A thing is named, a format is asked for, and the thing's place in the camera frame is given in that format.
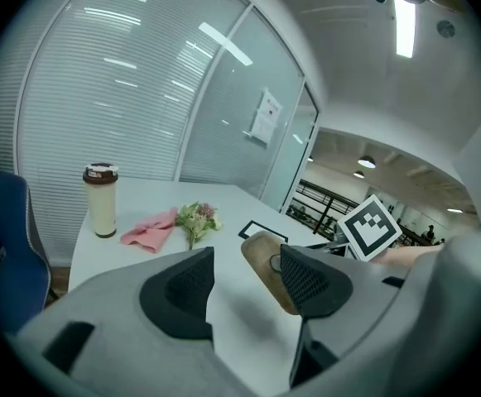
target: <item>white table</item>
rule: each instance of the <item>white table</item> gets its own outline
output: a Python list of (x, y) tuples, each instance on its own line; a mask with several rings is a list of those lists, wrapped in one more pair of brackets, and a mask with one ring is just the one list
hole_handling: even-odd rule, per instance
[(326, 240), (234, 185), (120, 178), (117, 234), (107, 239), (96, 237), (89, 215), (85, 216), (73, 255), (69, 289), (107, 270), (186, 251), (188, 244), (180, 227), (155, 255), (138, 246), (123, 245), (120, 236), (152, 214), (195, 201), (218, 208), (224, 223), (221, 231), (208, 232), (196, 245), (214, 247), (215, 284), (207, 304), (214, 349), (254, 392), (263, 396), (285, 392), (289, 389), (288, 376), (301, 319), (282, 310), (258, 279), (243, 258), (243, 239), (238, 233), (254, 220), (287, 236), (292, 245), (307, 246)]

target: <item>chair leg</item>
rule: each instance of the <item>chair leg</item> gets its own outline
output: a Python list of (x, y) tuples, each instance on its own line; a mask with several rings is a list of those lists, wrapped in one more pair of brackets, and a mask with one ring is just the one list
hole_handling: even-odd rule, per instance
[(55, 291), (52, 288), (49, 288), (49, 296), (52, 297), (54, 300), (57, 300), (59, 298), (58, 294), (55, 293)]

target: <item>cup base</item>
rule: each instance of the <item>cup base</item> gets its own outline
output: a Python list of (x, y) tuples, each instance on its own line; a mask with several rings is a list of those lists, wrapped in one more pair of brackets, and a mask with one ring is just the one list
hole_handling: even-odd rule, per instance
[(94, 235), (96, 235), (98, 238), (110, 238), (115, 235), (115, 232), (117, 232), (117, 229), (115, 229), (113, 232), (109, 233), (108, 235), (100, 235), (97, 233), (95, 233)]

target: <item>wooden floor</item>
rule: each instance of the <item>wooden floor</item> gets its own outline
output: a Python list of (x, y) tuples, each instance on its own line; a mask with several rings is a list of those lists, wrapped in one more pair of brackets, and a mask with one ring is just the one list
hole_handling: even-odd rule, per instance
[[(71, 268), (51, 268), (51, 288), (53, 291), (61, 297), (67, 294), (69, 287), (69, 273)], [(52, 297), (47, 297), (46, 307), (54, 303)]]

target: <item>flower bouquet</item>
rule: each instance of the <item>flower bouquet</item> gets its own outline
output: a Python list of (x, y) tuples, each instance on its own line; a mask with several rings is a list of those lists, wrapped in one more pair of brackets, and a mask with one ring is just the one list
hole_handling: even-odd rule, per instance
[(218, 220), (216, 209), (208, 203), (192, 203), (183, 206), (176, 216), (176, 225), (185, 227), (188, 234), (189, 250), (201, 240), (209, 229), (218, 231), (223, 224)]

